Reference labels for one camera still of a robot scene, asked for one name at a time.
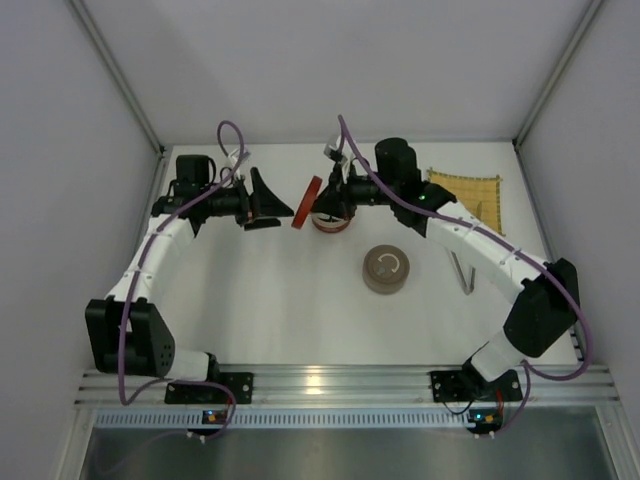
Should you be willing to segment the red round lid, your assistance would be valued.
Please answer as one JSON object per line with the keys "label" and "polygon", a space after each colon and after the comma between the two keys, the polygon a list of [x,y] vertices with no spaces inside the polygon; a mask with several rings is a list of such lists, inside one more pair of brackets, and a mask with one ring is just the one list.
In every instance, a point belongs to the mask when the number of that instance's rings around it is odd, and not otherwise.
{"label": "red round lid", "polygon": [[293,217],[291,226],[294,229],[300,230],[303,227],[321,191],[321,186],[322,179],[318,176],[313,176]]}

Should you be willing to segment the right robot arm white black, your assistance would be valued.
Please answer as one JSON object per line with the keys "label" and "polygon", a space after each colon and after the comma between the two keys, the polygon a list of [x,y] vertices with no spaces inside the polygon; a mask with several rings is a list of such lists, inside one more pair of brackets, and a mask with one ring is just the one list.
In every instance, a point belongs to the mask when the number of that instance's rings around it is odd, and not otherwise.
{"label": "right robot arm white black", "polygon": [[324,154],[334,166],[312,213],[350,220],[360,206],[386,205],[400,224],[482,272],[510,303],[501,329],[461,368],[461,382],[468,390],[480,394],[512,367],[541,357],[576,323],[575,266],[565,259],[537,259],[502,239],[452,192],[423,177],[406,140],[378,142],[377,168],[362,175],[354,166],[357,156],[345,154],[342,138],[328,143]]}

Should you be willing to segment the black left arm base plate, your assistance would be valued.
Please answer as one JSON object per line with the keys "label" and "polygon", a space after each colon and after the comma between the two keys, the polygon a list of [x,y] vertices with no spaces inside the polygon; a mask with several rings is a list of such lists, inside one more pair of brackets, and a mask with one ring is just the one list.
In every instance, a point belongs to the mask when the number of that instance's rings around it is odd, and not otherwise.
{"label": "black left arm base plate", "polygon": [[231,400],[238,405],[252,403],[254,374],[252,372],[221,372],[213,381],[177,381],[167,385],[164,402],[169,405],[214,405]]}

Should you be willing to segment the red metal lunch tin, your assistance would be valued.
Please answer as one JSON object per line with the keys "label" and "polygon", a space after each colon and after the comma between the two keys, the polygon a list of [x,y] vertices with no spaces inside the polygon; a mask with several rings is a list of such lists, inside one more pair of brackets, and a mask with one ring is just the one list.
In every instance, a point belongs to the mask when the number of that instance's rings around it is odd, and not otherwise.
{"label": "red metal lunch tin", "polygon": [[325,213],[313,213],[311,221],[319,231],[329,234],[339,233],[351,223],[349,219],[338,218]]}

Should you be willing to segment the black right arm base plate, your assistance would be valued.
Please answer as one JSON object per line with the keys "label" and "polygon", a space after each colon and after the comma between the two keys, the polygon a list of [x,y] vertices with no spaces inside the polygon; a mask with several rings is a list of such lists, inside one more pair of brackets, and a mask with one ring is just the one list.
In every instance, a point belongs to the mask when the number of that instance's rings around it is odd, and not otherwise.
{"label": "black right arm base plate", "polygon": [[432,370],[428,376],[436,403],[496,402],[498,393],[504,402],[523,399],[522,387],[513,369],[491,382],[462,369]]}

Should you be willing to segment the brown round lid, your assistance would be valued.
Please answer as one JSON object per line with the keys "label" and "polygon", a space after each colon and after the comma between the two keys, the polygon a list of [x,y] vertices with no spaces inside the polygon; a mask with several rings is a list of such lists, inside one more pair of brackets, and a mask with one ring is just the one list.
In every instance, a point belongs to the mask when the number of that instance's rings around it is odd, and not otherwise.
{"label": "brown round lid", "polygon": [[362,276],[376,279],[399,280],[410,274],[410,262],[407,255],[393,245],[377,245],[370,249],[363,260]]}

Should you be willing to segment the metal tongs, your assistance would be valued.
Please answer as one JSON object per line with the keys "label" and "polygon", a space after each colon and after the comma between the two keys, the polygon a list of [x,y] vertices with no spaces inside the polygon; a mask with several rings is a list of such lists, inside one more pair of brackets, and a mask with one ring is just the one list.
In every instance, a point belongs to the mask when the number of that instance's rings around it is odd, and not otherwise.
{"label": "metal tongs", "polygon": [[467,296],[471,295],[476,287],[476,269],[461,261],[455,252],[450,251],[449,255],[462,292]]}

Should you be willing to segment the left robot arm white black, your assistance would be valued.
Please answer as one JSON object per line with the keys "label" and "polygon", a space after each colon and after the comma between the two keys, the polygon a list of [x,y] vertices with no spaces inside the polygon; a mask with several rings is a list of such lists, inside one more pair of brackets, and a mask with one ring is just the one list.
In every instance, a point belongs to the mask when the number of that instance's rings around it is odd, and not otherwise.
{"label": "left robot arm white black", "polygon": [[201,154],[180,155],[167,194],[152,206],[142,243],[117,284],[102,299],[92,299],[85,321],[96,368],[114,374],[120,401],[129,376],[213,382],[219,375],[215,356],[183,349],[160,312],[168,283],[202,226],[211,218],[231,217],[246,231],[278,227],[293,210],[264,183],[257,168],[238,174],[244,154],[234,152],[232,167],[214,179],[214,160]]}

